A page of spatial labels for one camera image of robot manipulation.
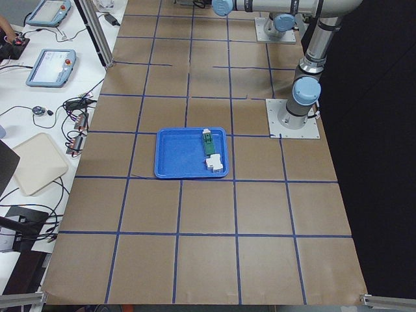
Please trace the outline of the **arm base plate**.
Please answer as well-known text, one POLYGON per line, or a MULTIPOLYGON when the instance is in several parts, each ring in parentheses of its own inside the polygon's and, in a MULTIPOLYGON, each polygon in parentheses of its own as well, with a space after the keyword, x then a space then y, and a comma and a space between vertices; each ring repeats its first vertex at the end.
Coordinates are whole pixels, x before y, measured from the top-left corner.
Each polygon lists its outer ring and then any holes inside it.
POLYGON ((258 42, 270 44, 295 44, 296 37, 292 29, 279 32, 270 18, 255 18, 255 31, 258 42))
POLYGON ((305 116, 293 116, 287 111, 286 99, 266 99, 266 113, 270 138, 320 139, 317 120, 305 116))

